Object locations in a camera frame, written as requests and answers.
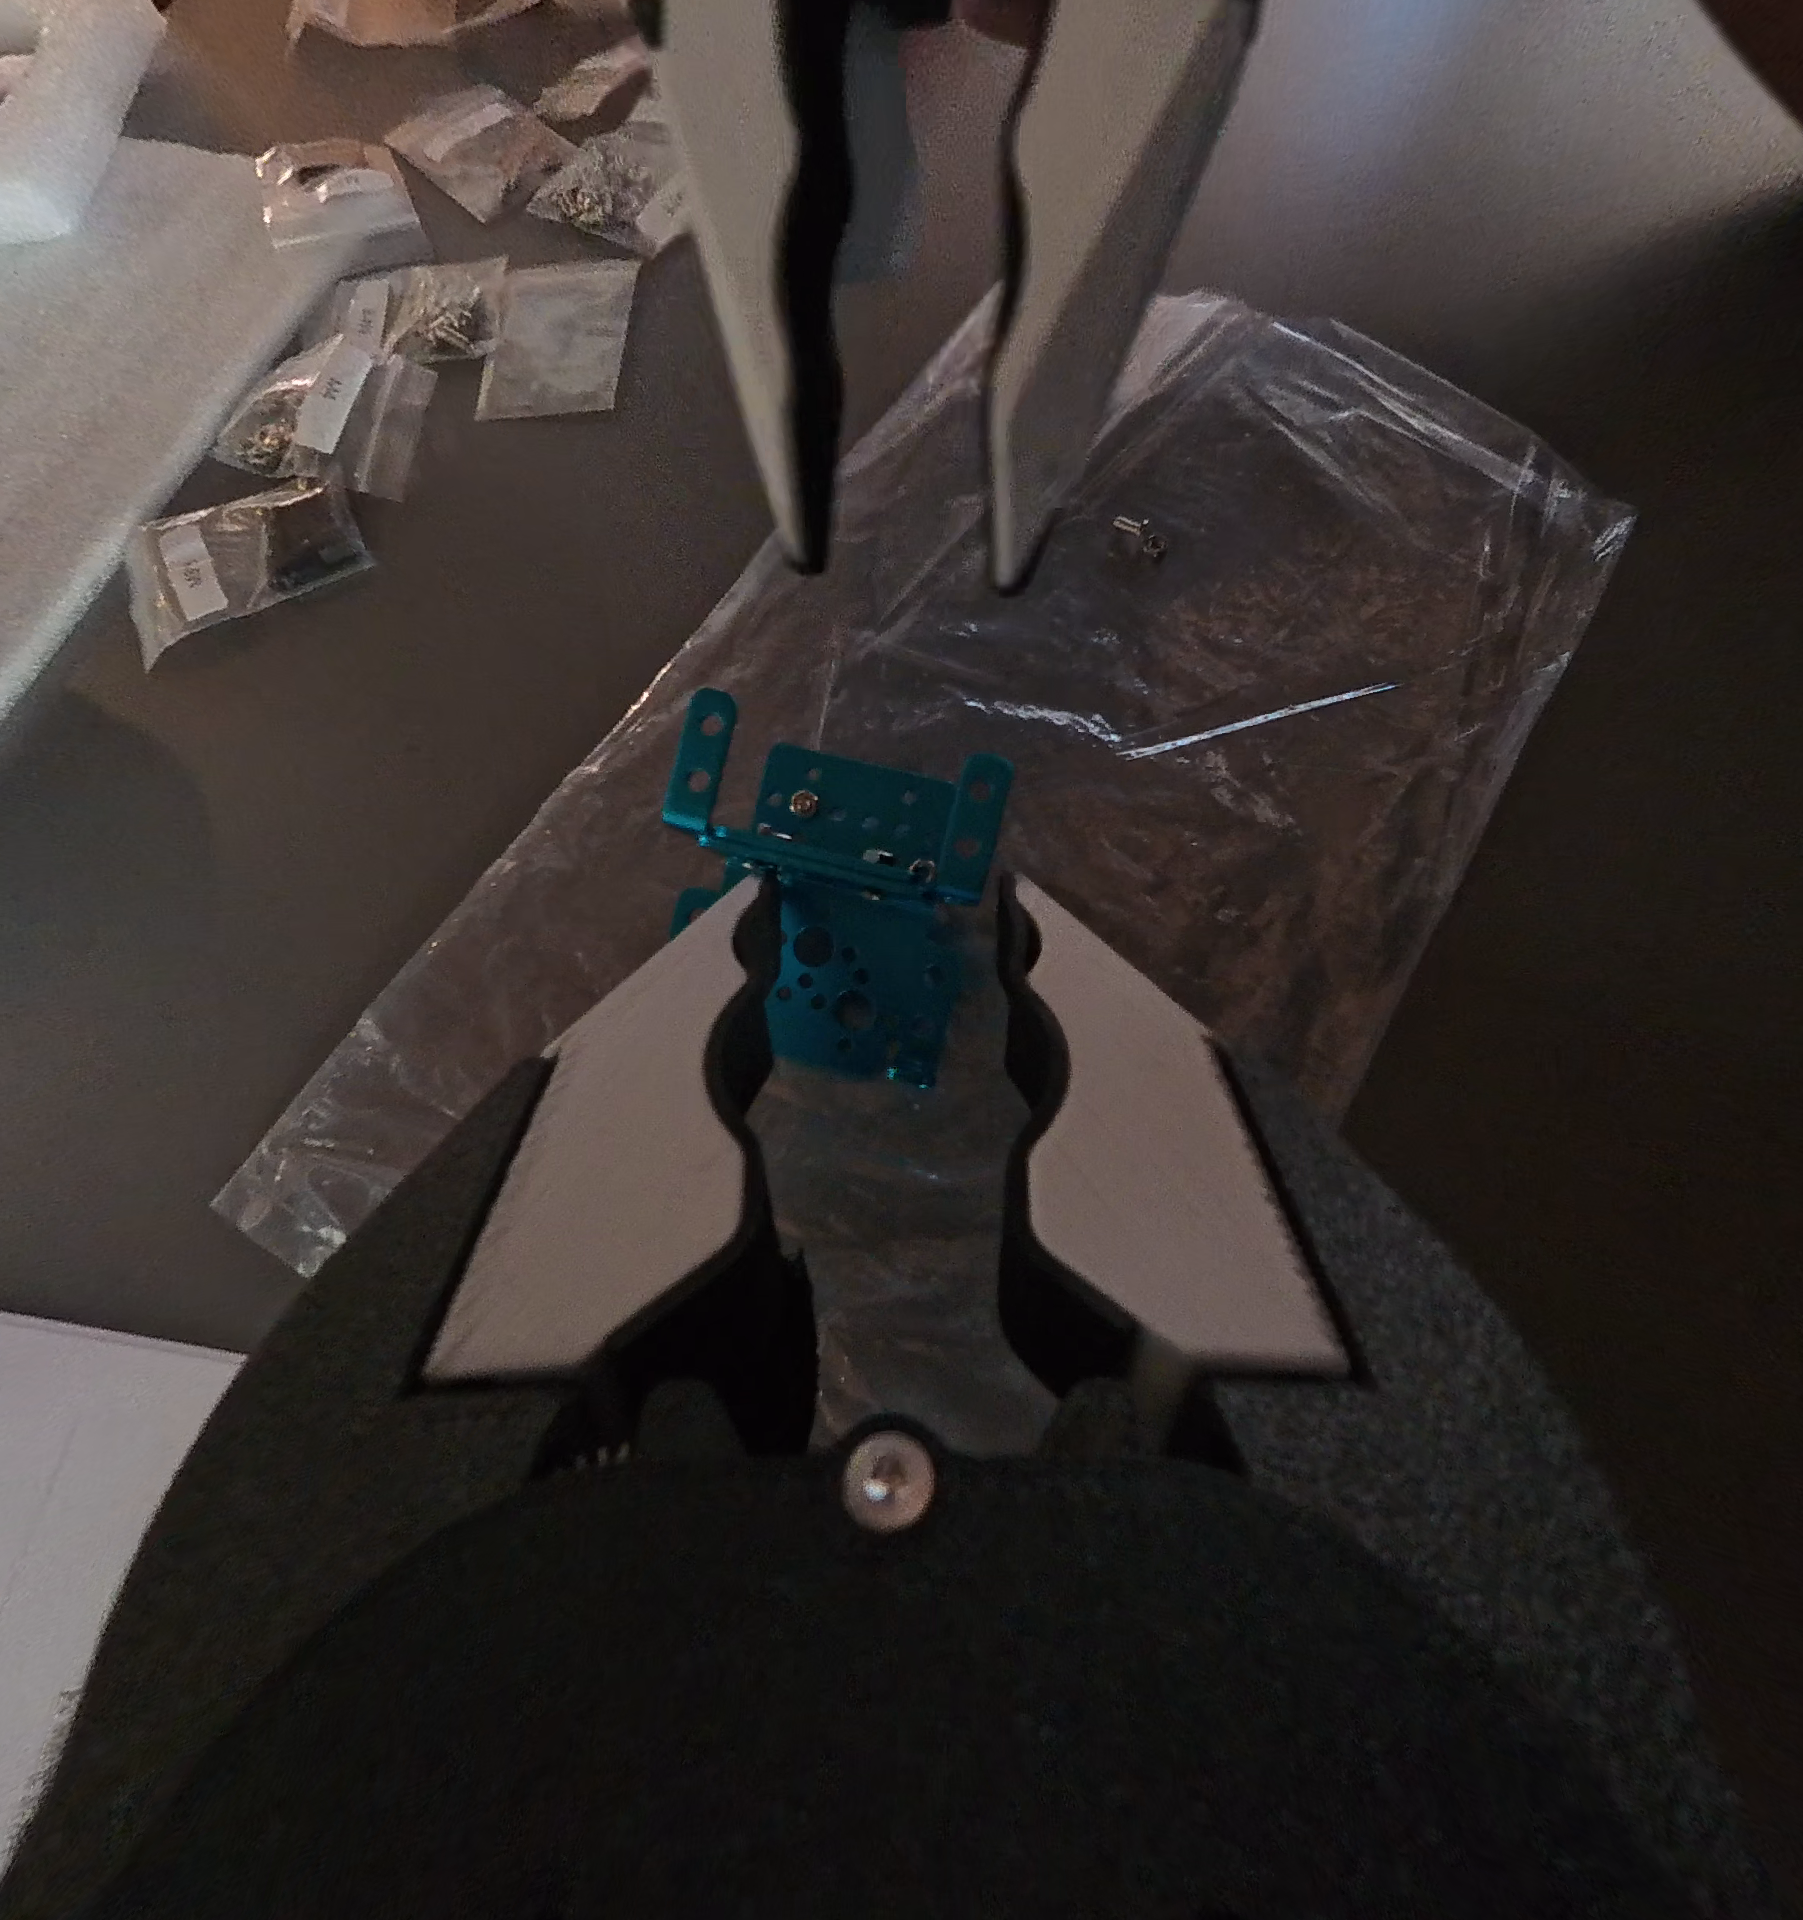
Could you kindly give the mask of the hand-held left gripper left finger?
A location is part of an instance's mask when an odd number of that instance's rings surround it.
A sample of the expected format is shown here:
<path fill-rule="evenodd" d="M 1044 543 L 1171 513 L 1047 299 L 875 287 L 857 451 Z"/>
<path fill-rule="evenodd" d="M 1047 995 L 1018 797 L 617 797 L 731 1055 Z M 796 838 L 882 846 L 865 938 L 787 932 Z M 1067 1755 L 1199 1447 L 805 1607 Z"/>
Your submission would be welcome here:
<path fill-rule="evenodd" d="M 772 915 L 743 879 L 554 1043 L 424 1380 L 577 1374 L 739 1248 L 755 1069 L 726 1044 L 762 1012 Z"/>

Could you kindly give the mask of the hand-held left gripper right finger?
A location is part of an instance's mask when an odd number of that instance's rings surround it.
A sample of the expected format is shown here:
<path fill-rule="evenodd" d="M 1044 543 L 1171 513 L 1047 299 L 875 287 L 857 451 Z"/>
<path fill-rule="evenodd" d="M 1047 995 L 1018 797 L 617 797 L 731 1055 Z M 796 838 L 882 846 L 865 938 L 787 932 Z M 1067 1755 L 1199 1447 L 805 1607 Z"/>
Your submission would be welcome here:
<path fill-rule="evenodd" d="M 1040 1380 L 1352 1380 L 1221 1048 L 1022 875 L 1000 887 L 1009 1148 L 1000 1316 Z"/>

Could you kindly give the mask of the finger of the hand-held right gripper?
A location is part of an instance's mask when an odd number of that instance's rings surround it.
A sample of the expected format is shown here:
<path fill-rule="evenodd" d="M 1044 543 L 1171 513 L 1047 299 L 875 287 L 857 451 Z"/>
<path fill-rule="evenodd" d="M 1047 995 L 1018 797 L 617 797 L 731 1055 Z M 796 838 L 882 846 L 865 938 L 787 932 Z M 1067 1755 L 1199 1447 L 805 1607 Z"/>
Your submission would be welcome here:
<path fill-rule="evenodd" d="M 828 565 L 843 430 L 834 271 L 855 197 L 849 5 L 656 5 L 656 79 L 776 531 Z"/>
<path fill-rule="evenodd" d="M 1022 590 L 1081 476 L 1241 88 L 1258 3 L 1044 5 L 1005 122 L 985 373 L 991 573 Z"/>

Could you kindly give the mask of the blue metal bracket assembly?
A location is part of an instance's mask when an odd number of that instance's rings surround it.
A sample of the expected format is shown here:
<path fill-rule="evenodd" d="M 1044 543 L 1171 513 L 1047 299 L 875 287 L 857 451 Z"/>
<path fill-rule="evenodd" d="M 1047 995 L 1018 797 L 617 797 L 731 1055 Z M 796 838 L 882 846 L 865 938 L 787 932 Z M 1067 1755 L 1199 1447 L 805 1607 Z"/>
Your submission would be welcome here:
<path fill-rule="evenodd" d="M 664 823 L 720 853 L 724 892 L 776 879 L 776 1059 L 931 1089 L 961 995 L 954 910 L 985 895 L 1013 764 L 979 753 L 939 779 L 776 743 L 752 821 L 727 828 L 715 805 L 734 729 L 732 693 L 691 693 Z"/>

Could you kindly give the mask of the pile of small screw bags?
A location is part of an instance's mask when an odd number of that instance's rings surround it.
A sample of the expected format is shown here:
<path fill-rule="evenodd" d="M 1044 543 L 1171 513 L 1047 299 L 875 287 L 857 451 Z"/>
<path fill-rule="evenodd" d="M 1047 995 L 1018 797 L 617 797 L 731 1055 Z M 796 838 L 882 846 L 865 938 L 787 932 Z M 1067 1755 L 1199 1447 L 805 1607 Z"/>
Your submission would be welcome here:
<path fill-rule="evenodd" d="M 688 226 L 688 184 L 635 30 L 532 105 L 462 84 L 381 144 L 278 144 L 255 173 L 273 249 L 340 276 L 301 349 L 248 389 L 213 446 L 216 463 L 264 487 L 146 522 L 126 543 L 146 667 L 372 568 L 354 501 L 405 499 L 440 373 L 483 374 L 483 421 L 613 411 L 640 265 Z M 436 260 L 411 173 L 479 225 L 526 210 L 606 253 L 540 266 Z"/>

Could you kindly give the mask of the clear plastic bag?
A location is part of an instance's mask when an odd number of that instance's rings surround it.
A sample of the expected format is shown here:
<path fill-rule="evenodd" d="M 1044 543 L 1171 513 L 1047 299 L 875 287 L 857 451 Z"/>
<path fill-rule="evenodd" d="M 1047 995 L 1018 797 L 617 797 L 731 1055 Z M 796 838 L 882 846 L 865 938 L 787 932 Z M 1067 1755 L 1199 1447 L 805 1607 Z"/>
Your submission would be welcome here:
<path fill-rule="evenodd" d="M 720 878 L 662 819 L 701 687 L 739 706 L 724 823 L 780 742 L 943 778 L 1006 755 L 1003 869 L 1345 1111 L 1635 514 L 1352 330 L 1193 293 L 1152 306 L 1030 587 L 998 593 L 993 307 L 849 456 L 828 573 L 745 568 L 268 1129 L 230 1225 L 316 1274 Z M 1166 561 L 1112 556 L 1113 514 Z"/>

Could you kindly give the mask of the open instruction manual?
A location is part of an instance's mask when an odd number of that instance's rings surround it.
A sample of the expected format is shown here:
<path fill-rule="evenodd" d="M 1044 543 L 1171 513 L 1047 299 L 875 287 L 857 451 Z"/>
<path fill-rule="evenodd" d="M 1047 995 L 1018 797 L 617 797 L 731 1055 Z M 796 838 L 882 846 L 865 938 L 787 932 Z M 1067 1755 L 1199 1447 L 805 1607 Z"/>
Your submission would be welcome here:
<path fill-rule="evenodd" d="M 146 1523 L 242 1354 L 0 1312 L 0 1870 Z"/>

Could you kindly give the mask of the white foam sheet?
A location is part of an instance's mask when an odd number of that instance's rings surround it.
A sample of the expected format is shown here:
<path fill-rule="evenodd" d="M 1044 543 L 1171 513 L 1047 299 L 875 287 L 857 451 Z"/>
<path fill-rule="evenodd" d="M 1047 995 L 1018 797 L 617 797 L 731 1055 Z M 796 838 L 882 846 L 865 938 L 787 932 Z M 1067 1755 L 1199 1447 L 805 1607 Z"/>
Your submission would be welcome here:
<path fill-rule="evenodd" d="M 0 249 L 0 764 L 126 537 L 341 274 L 275 249 L 250 155 L 126 138 L 83 225 Z"/>

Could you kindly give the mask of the white foam strip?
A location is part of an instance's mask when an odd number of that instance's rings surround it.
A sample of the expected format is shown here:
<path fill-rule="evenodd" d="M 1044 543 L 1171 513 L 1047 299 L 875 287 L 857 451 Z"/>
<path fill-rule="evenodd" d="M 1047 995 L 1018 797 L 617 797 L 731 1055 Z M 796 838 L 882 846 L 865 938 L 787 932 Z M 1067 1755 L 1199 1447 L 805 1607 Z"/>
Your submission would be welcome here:
<path fill-rule="evenodd" d="M 111 164 L 164 35 L 151 3 L 0 3 L 0 249 L 68 238 Z"/>

